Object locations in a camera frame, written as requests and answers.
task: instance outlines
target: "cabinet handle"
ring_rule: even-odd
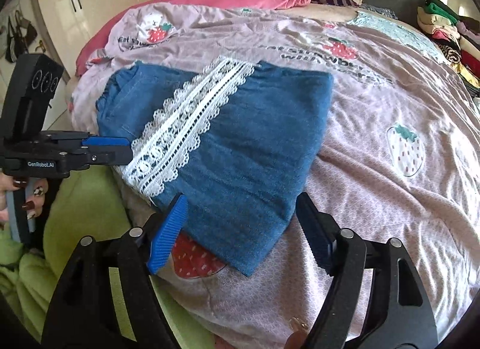
[[[80,6],[80,10],[82,9],[82,3],[80,2],[80,0],[78,0],[78,6]]]
[[[76,13],[77,12],[77,9],[75,7],[75,3],[74,3],[74,0],[70,0],[71,1],[71,5],[73,6],[73,11]]]

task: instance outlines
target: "lace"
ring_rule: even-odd
[[[189,152],[200,146],[200,135],[229,101],[237,87],[254,72],[255,64],[218,57],[203,73],[177,89],[163,103],[142,137],[131,144],[133,160],[118,167],[124,181],[146,197],[162,193],[165,182],[178,177]]]

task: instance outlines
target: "blue denim fabric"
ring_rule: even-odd
[[[102,136],[134,140],[163,101],[194,73],[138,63],[113,74],[97,101]],[[251,275],[295,209],[326,128],[332,76],[261,62],[230,96],[178,178],[152,198],[165,209],[189,201],[184,230]]]

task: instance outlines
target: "painted fingernail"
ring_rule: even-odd
[[[289,320],[289,323],[290,323],[291,329],[294,332],[304,331],[304,332],[308,333],[308,324],[303,322],[301,319],[293,317],[292,319]]]
[[[42,196],[43,195],[43,187],[36,187],[33,191],[34,196]]]
[[[13,178],[13,185],[15,187],[22,187],[26,188],[28,185],[28,178],[23,178],[23,177],[14,177]]]
[[[22,205],[22,209],[24,211],[31,211],[35,209],[35,203],[33,201],[27,201],[25,204]]]

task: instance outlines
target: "bag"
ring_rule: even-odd
[[[28,21],[26,18],[23,18],[22,13],[18,10],[15,11],[15,21],[17,22],[19,33],[21,33],[19,28],[27,29],[27,34],[24,39],[25,45],[28,49],[28,47],[31,46],[34,40],[37,38],[37,30],[30,21]]]
[[[14,29],[10,17],[8,17],[7,52],[5,53],[5,58],[10,63],[15,63],[18,57],[27,51],[20,28],[17,29]]]

